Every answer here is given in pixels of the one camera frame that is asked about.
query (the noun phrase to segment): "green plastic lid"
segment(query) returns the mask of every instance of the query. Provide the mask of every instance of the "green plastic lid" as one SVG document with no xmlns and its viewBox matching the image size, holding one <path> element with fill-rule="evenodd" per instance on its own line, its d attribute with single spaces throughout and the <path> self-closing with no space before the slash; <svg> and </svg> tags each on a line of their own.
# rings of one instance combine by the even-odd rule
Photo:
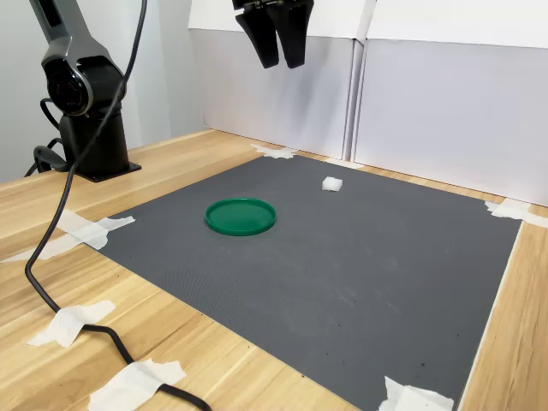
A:
<svg viewBox="0 0 548 411">
<path fill-rule="evenodd" d="M 211 205 L 205 212 L 207 225 L 226 235 L 257 235 L 276 223 L 276 210 L 257 199 L 227 199 Z"/>
</svg>

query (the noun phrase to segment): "power cord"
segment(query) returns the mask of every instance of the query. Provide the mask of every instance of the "power cord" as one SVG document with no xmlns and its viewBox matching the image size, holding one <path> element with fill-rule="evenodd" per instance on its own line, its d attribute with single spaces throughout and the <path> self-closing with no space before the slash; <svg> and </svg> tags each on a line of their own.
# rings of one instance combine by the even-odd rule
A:
<svg viewBox="0 0 548 411">
<path fill-rule="evenodd" d="M 53 148 L 55 146 L 55 144 L 57 144 L 57 143 L 59 143 L 61 146 L 63 145 L 63 141 L 59 137 L 56 137 L 55 139 L 50 141 L 50 144 L 48 144 L 48 148 Z M 31 166 L 31 168 L 28 169 L 27 173 L 25 174 L 25 177 L 31 176 L 33 174 L 33 172 L 36 171 L 37 168 L 38 168 L 38 165 L 35 162 Z"/>
<path fill-rule="evenodd" d="M 44 112 L 45 116 L 50 120 L 50 123 L 53 124 L 53 127 L 55 127 L 57 130 L 59 129 L 59 123 L 55 119 L 55 117 L 51 114 L 50 110 L 48 109 L 48 106 L 46 103 L 53 103 L 53 100 L 51 98 L 42 98 L 40 100 L 40 109 Z"/>
<path fill-rule="evenodd" d="M 55 117 L 51 114 L 50 110 L 48 109 L 48 106 L 46 105 L 47 103 L 53 103 L 53 100 L 51 98 L 42 98 L 40 100 L 40 109 L 42 109 L 42 112 L 50 121 L 50 123 L 53 125 L 53 127 L 55 127 L 58 130 L 59 123 L 57 122 Z M 62 145 L 63 141 L 59 138 L 53 139 L 52 141 L 50 141 L 50 144 L 48 144 L 48 148 L 53 148 L 55 144 L 57 143 Z M 36 161 L 35 161 L 34 164 L 31 166 L 30 169 L 28 169 L 27 173 L 25 173 L 24 176 L 25 177 L 31 176 L 34 173 L 34 171 L 36 171 L 37 168 L 38 168 L 38 165 L 36 164 Z"/>
<path fill-rule="evenodd" d="M 72 186 L 72 181 L 74 179 L 74 174 L 76 172 L 76 169 L 80 165 L 80 163 L 86 158 L 87 154 L 89 153 L 90 149 L 92 148 L 93 144 L 95 144 L 95 141 L 97 138 L 101 135 L 103 132 L 105 124 L 110 120 L 112 117 L 112 114 L 116 108 L 116 106 L 120 102 L 121 95 L 123 94 L 123 91 L 125 90 L 125 86 L 128 84 L 129 77 L 131 76 L 131 73 L 134 69 L 135 65 L 135 59 L 137 57 L 137 51 L 139 49 L 139 43 L 141 34 L 143 32 L 143 26 L 145 23 L 145 16 L 146 16 L 146 6 L 147 6 L 147 0 L 141 0 L 141 11 L 139 16 L 139 23 L 137 25 L 137 32 L 135 34 L 134 39 L 134 45 L 133 49 L 131 50 L 131 57 L 129 58 L 128 68 L 126 70 L 126 73 L 122 77 L 122 81 L 120 82 L 120 85 L 118 86 L 116 90 L 116 95 L 112 100 L 112 103 L 110 103 L 110 107 L 104 116 L 103 120 L 97 127 L 97 130 L 89 143 L 87 144 L 86 148 L 82 152 L 82 154 L 74 161 L 72 166 L 70 167 L 70 170 L 68 171 L 67 175 L 67 182 L 65 183 L 65 188 L 63 190 L 63 195 L 61 196 L 61 200 L 59 202 L 59 206 L 57 207 L 57 210 L 55 212 L 55 215 L 51 219 L 51 223 L 48 227 L 48 229 L 45 231 L 44 237 L 42 240 L 40 240 L 40 243 L 36 247 L 36 250 L 34 250 L 33 255 L 28 260 L 27 265 L 25 266 L 25 275 L 27 276 L 28 281 L 30 284 L 36 289 L 40 297 L 45 301 L 45 303 L 50 306 L 50 308 L 57 313 L 60 310 L 60 307 L 53 301 L 53 299 L 45 292 L 44 288 L 40 285 L 38 280 L 34 277 L 32 268 L 34 263 L 36 263 L 36 260 L 38 259 L 40 253 L 44 250 L 44 247 L 48 240 L 51 238 L 51 235 L 53 234 L 54 229 L 57 226 L 57 223 L 59 223 L 59 219 L 61 218 L 61 214 L 63 213 L 63 209 L 65 205 L 67 204 L 67 199 L 69 198 L 70 188 Z M 111 338 L 114 344 L 116 345 L 116 348 L 118 348 L 118 351 L 122 355 L 123 359 L 128 363 L 131 364 L 134 362 L 133 357 L 129 354 L 128 350 L 124 347 L 122 340 L 120 337 L 116 334 L 114 330 L 112 330 L 110 327 L 104 327 L 102 325 L 84 325 L 83 329 L 85 331 L 94 331 L 94 332 L 102 332 L 104 334 L 108 334 Z M 186 391 L 180 390 L 176 387 L 162 384 L 160 385 L 160 388 L 158 390 L 166 392 L 172 396 L 176 396 L 177 398 L 181 398 L 182 400 L 185 400 L 187 402 L 192 403 L 194 406 L 198 407 L 199 409 L 203 411 L 211 411 L 211 407 L 203 400 L 198 398 L 197 396 L 194 396 Z"/>
</svg>

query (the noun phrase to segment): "masking tape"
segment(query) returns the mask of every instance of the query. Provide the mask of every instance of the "masking tape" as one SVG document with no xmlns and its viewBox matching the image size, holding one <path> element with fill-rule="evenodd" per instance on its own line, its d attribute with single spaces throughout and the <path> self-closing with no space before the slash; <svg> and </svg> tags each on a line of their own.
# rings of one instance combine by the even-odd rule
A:
<svg viewBox="0 0 548 411">
<path fill-rule="evenodd" d="M 384 377 L 387 399 L 378 411 L 451 411 L 453 400 L 438 393 L 409 385 L 400 385 Z"/>
<path fill-rule="evenodd" d="M 152 360 L 133 362 L 103 388 L 90 396 L 90 411 L 129 411 L 152 398 L 160 385 L 173 385 L 185 378 L 179 361 L 156 364 Z"/>
<path fill-rule="evenodd" d="M 62 235 L 55 240 L 48 241 L 44 250 L 40 253 L 39 259 L 50 259 L 51 257 L 55 257 L 58 254 L 73 249 L 83 242 L 96 250 L 100 250 L 108 242 L 107 234 L 109 231 L 120 229 L 134 221 L 135 219 L 133 217 L 119 218 L 116 220 L 112 218 L 103 218 L 102 220 L 93 223 L 70 210 L 64 210 L 57 227 L 67 234 Z M 32 248 L 23 253 L 19 253 L 2 262 L 10 263 L 30 259 L 35 249 L 36 248 Z"/>
<path fill-rule="evenodd" d="M 251 147 L 255 147 L 257 149 L 257 152 L 264 153 L 263 157 L 272 157 L 272 158 L 293 158 L 295 156 L 295 153 L 299 150 L 289 147 L 284 147 L 280 149 L 274 149 L 274 148 L 266 148 L 257 146 L 256 144 L 252 144 Z"/>
<path fill-rule="evenodd" d="M 95 324 L 106 317 L 116 306 L 111 301 L 101 301 L 92 306 L 61 308 L 44 331 L 27 342 L 38 347 L 52 341 L 68 348 L 85 324 Z"/>
<path fill-rule="evenodd" d="M 522 201 L 506 199 L 501 204 L 485 202 L 487 210 L 491 212 L 494 217 L 513 218 L 514 220 L 523 220 L 526 223 L 538 225 L 548 229 L 548 218 L 537 216 L 529 212 L 529 203 Z"/>
<path fill-rule="evenodd" d="M 340 165 L 341 167 L 346 167 L 347 169 L 353 169 L 353 170 L 357 170 L 357 169 L 360 169 L 361 167 L 364 167 L 363 164 L 351 163 L 349 161 L 339 160 L 337 158 L 328 158 L 325 160 L 325 162 L 329 164 Z"/>
</svg>

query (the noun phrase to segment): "rubber mat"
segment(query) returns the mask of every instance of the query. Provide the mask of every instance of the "rubber mat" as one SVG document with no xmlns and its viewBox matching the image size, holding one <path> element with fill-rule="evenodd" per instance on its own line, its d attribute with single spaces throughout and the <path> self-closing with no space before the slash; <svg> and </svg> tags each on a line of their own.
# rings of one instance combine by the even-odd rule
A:
<svg viewBox="0 0 548 411">
<path fill-rule="evenodd" d="M 339 193 L 321 190 L 327 176 Z M 230 197 L 270 203 L 277 224 L 208 229 L 206 208 Z M 481 200 L 301 157 L 258 158 L 129 215 L 101 253 L 373 411 L 384 376 L 458 403 L 520 227 Z"/>
</svg>

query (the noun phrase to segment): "wooden table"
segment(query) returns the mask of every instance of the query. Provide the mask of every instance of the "wooden table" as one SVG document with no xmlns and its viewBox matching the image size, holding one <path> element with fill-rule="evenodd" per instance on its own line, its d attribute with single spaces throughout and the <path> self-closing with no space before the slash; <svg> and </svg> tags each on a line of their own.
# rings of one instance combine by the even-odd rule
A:
<svg viewBox="0 0 548 411">
<path fill-rule="evenodd" d="M 76 177 L 68 208 L 92 221 L 125 211 L 257 158 L 262 154 L 255 152 L 252 142 L 205 131 L 133 150 L 130 159 L 143 170 L 100 184 Z M 361 170 L 482 200 L 503 200 L 372 167 Z M 65 177 L 49 172 L 0 185 L 0 260 L 35 247 L 55 211 Z M 532 208 L 548 217 L 548 209 Z M 464 410 L 548 409 L 546 232 L 527 223 L 521 226 L 468 381 Z M 62 234 L 56 230 L 54 238 Z M 68 349 L 55 343 L 27 346 L 53 312 L 28 283 L 24 264 L 0 264 L 0 409 L 86 409 L 90 393 L 125 363 L 107 336 L 88 332 Z M 39 260 L 34 272 L 61 307 L 113 301 L 116 310 L 100 324 L 114 328 L 136 360 L 180 361 L 187 377 L 177 386 L 205 399 L 213 409 L 354 408 L 89 247 L 80 245 Z M 164 393 L 143 406 L 191 408 Z"/>
</svg>

